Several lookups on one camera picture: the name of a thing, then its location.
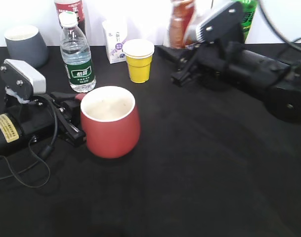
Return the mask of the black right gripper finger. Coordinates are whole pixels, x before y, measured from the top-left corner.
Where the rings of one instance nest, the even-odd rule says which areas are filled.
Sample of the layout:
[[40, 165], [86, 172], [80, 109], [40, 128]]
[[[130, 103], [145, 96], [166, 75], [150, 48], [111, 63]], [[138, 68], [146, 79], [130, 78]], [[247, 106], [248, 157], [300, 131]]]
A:
[[171, 81], [177, 86], [185, 86], [194, 81], [198, 76], [198, 67], [196, 65], [189, 69], [183, 68], [171, 74]]
[[187, 59], [187, 55], [190, 52], [188, 49], [176, 49], [165, 47], [163, 45], [156, 46], [158, 54], [174, 64], [183, 63]]

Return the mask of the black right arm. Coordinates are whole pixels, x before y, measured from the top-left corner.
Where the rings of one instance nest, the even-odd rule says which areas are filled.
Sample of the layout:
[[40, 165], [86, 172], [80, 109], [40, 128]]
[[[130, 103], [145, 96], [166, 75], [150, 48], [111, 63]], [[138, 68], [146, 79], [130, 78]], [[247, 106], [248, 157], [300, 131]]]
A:
[[242, 43], [197, 43], [184, 49], [158, 47], [159, 55], [176, 65], [171, 80], [184, 86], [226, 91], [234, 87], [261, 101], [279, 120], [301, 123], [301, 61], [286, 63], [252, 52]]

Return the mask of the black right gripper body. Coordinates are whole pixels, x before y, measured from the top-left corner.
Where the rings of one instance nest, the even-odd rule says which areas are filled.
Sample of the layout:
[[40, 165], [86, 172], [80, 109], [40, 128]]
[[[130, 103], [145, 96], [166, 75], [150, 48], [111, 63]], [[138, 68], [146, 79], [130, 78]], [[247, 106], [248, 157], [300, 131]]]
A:
[[230, 41], [226, 46], [221, 42], [201, 44], [192, 56], [194, 63], [187, 70], [192, 79], [206, 89], [231, 89], [241, 86], [241, 82], [232, 75], [229, 64], [242, 52], [242, 44]]

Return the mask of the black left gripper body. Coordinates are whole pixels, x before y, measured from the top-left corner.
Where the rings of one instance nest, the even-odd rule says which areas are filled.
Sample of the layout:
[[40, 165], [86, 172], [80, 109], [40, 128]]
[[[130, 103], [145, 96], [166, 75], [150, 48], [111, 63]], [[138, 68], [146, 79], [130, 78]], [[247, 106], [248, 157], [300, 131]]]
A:
[[50, 95], [35, 95], [28, 103], [21, 104], [12, 96], [5, 96], [5, 111], [18, 126], [21, 140], [28, 142], [31, 138], [42, 140], [59, 136], [56, 109], [62, 108], [76, 119], [76, 99], [55, 102]]

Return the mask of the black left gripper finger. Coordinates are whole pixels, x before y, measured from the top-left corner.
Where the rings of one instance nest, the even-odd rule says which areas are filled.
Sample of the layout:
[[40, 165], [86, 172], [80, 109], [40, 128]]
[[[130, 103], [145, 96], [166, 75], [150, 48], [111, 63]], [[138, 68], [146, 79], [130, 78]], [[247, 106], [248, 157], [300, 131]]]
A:
[[56, 109], [59, 127], [59, 136], [74, 147], [79, 147], [86, 141], [86, 134], [76, 125], [79, 119], [73, 119], [62, 108]]
[[50, 93], [50, 97], [55, 102], [75, 100], [76, 96], [77, 96], [77, 93], [62, 93], [62, 92], [52, 92], [52, 93]]

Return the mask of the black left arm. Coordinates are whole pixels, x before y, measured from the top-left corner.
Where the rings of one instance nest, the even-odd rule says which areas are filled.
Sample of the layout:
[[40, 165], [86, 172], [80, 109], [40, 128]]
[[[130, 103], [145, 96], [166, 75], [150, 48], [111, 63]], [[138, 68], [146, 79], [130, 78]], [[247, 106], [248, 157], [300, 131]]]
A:
[[47, 158], [57, 138], [77, 147], [85, 142], [80, 125], [81, 101], [77, 94], [52, 92], [32, 96], [21, 104], [6, 95], [5, 110], [0, 114], [0, 156], [11, 155], [34, 142], [51, 138], [38, 156]]

